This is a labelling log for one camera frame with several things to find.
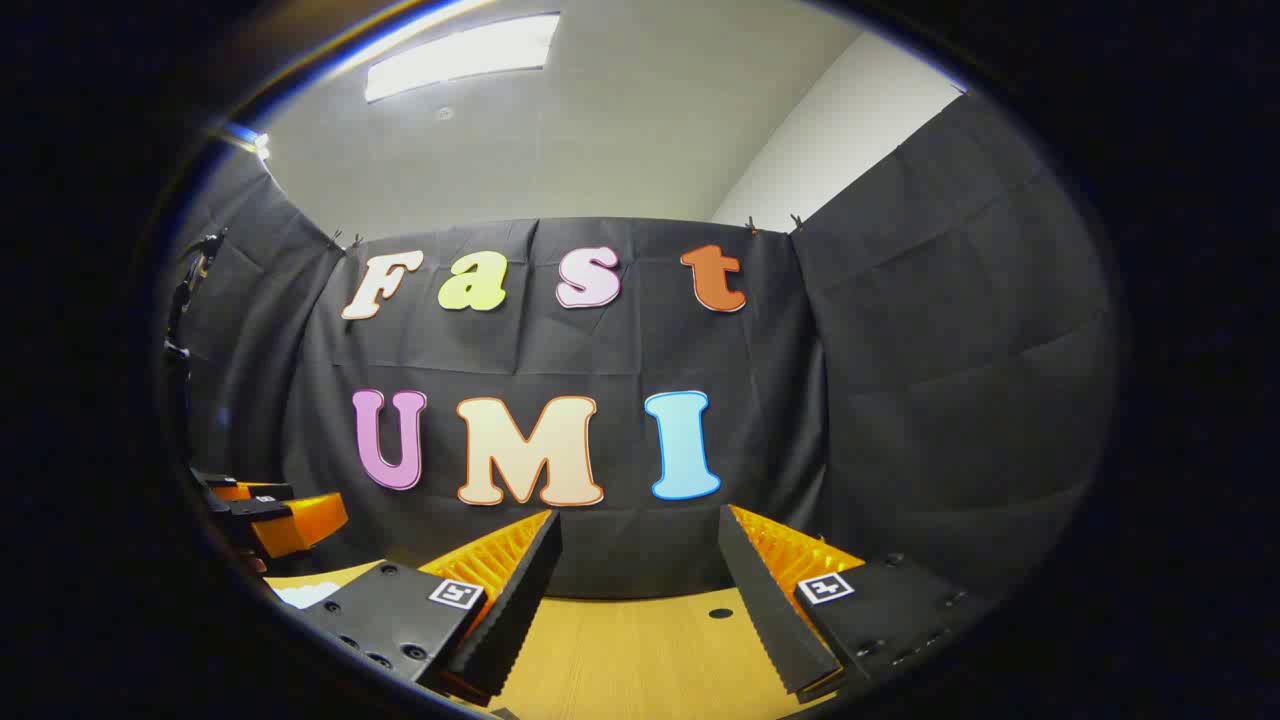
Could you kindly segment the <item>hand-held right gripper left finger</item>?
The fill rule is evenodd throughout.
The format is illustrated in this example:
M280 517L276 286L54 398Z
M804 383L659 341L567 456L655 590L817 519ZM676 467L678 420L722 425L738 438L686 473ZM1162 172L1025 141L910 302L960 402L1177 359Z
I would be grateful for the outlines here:
M563 547L538 512L413 568L384 561L298 611L385 673L472 705L499 696Z

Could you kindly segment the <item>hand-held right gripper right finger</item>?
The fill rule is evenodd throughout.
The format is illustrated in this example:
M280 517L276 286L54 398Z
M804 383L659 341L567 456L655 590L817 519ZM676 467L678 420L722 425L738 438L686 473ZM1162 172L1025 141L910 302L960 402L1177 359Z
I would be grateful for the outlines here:
M879 689L995 606L902 553L860 559L733 505L721 506L717 538L772 666L800 701Z

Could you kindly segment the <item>small ceiling light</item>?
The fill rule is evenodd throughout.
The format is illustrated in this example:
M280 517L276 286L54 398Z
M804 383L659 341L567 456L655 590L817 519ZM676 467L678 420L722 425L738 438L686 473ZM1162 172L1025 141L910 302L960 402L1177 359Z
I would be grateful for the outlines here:
M220 136L233 146L253 154L262 160L270 158L270 136L266 132L259 132L248 127L241 126L234 122L227 122L220 128Z

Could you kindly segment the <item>black backdrop cloth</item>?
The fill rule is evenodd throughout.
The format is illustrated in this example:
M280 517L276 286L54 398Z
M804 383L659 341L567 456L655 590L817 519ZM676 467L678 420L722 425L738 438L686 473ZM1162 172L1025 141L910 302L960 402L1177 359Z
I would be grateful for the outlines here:
M959 97L790 234L625 218L342 249L236 152L170 407L196 470L337 492L280 571L430 561L556 507L548 593L718 591L732 503L978 594L1093 480L1115 329L1085 222Z

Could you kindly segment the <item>long ceiling light panel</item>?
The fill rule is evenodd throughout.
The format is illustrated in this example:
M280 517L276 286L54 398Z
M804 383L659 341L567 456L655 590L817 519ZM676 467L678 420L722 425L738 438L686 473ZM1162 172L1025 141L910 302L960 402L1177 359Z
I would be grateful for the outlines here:
M461 31L375 61L366 102L475 76L536 70L547 64L558 13L526 15Z

